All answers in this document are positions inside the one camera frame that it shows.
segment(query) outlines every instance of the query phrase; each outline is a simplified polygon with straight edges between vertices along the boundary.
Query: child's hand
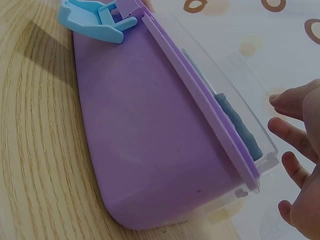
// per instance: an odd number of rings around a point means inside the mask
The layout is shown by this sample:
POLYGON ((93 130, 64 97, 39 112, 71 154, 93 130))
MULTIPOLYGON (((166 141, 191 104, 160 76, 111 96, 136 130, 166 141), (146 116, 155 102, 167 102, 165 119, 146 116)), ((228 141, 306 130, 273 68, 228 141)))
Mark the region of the child's hand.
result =
POLYGON ((273 95, 270 103, 278 113, 303 121, 306 132, 276 117, 269 121, 270 131, 315 164, 309 174, 292 152, 282 156, 285 170, 301 191, 293 205, 279 203, 280 214, 307 238, 320 240, 320 79, 273 95))

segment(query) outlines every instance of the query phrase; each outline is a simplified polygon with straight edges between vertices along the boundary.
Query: purple case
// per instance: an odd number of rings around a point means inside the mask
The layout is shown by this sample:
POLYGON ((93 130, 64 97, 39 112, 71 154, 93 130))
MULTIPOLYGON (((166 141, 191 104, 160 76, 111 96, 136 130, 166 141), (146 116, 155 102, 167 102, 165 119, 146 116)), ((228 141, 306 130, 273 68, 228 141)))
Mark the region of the purple case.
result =
POLYGON ((148 229, 259 191, 246 145, 192 64, 140 0, 116 5, 138 20, 122 44, 73 35, 86 137, 112 217, 148 229))

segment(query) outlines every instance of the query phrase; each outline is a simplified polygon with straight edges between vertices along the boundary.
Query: clear plastic lid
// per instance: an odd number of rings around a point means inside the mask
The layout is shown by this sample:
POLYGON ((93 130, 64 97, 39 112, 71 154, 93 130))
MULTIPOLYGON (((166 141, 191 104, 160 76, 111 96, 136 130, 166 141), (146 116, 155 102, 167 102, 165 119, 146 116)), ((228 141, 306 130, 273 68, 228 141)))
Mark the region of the clear plastic lid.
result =
POLYGON ((253 134, 263 153, 263 156, 254 162, 259 173, 266 173, 276 166, 279 163, 278 150, 248 104, 265 96, 267 91, 240 54, 232 49, 225 39, 213 33, 210 41, 201 42, 203 36, 191 34, 188 22, 181 21, 178 16, 157 13, 153 17, 185 53, 192 65, 196 66, 208 88, 214 93, 223 93, 226 96, 244 125, 253 134))

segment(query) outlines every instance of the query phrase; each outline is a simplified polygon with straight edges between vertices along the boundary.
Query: wooden table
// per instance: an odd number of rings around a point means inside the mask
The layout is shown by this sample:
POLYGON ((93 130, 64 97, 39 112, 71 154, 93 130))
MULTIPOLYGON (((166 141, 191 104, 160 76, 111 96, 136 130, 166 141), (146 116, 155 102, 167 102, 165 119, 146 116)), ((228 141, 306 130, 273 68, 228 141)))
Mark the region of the wooden table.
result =
POLYGON ((0 239, 238 240, 224 210, 146 231, 113 221, 90 160, 59 3, 0 2, 0 239))

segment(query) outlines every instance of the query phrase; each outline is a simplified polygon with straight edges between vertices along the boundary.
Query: blue plastic clip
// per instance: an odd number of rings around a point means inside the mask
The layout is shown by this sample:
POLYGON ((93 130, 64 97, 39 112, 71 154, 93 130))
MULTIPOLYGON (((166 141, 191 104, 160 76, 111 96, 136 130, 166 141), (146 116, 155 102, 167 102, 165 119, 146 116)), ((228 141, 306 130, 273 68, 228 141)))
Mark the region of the blue plastic clip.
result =
POLYGON ((134 16, 115 22, 111 11, 117 8, 116 1, 104 4, 100 1, 62 0, 58 21, 66 28, 87 37, 121 44, 122 31, 138 23, 134 16))

